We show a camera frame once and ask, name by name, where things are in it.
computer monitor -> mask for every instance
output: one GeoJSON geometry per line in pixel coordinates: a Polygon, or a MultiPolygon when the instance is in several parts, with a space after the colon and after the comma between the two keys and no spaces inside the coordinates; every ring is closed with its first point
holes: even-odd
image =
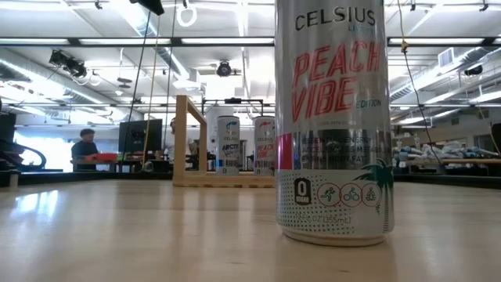
{"type": "MultiPolygon", "coordinates": [[[[125,153],[142,152],[144,150],[144,142],[146,139],[147,123],[148,121],[120,123],[118,150],[120,152],[125,151],[125,153]]],[[[146,147],[146,152],[158,150],[162,150],[162,120],[160,119],[150,121],[150,133],[148,135],[148,145],[146,147]]]]}

table surface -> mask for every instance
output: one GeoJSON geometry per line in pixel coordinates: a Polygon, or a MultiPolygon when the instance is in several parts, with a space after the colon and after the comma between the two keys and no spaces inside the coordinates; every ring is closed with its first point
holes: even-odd
{"type": "Polygon", "coordinates": [[[274,189],[168,181],[0,193],[0,281],[499,281],[501,190],[395,184],[395,231],[367,248],[285,238],[274,189]]]}

celsius can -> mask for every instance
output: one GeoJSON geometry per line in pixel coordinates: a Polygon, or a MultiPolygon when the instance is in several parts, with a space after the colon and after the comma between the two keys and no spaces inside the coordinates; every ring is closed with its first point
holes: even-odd
{"type": "Polygon", "coordinates": [[[254,174],[275,175],[275,117],[254,119],[254,174]]]}
{"type": "Polygon", "coordinates": [[[238,175],[240,158],[240,119],[233,116],[218,117],[216,143],[216,174],[238,175]]]}
{"type": "Polygon", "coordinates": [[[393,230],[381,0],[277,0],[277,222],[364,246],[393,230]]]}

wooden stand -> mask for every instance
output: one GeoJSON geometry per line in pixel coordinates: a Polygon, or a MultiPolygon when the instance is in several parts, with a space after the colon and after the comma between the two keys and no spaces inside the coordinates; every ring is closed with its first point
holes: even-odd
{"type": "Polygon", "coordinates": [[[175,107],[175,144],[173,185],[176,187],[235,187],[235,188],[274,188],[275,178],[240,173],[239,176],[220,176],[207,172],[207,120],[187,96],[177,96],[175,107]],[[187,172],[186,129],[187,114],[200,123],[199,171],[187,172]]]}

palm tree graphic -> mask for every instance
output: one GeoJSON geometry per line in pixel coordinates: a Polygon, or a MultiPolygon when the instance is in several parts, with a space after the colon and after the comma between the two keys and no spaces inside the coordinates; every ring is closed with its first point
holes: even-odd
{"type": "MultiPolygon", "coordinates": [[[[390,198],[393,199],[393,166],[377,159],[377,164],[368,164],[362,167],[363,170],[370,171],[363,174],[354,180],[368,180],[377,183],[381,192],[384,193],[384,226],[383,231],[390,231],[389,213],[390,213],[390,198]]],[[[376,211],[379,214],[380,204],[376,206],[376,211]]]]}

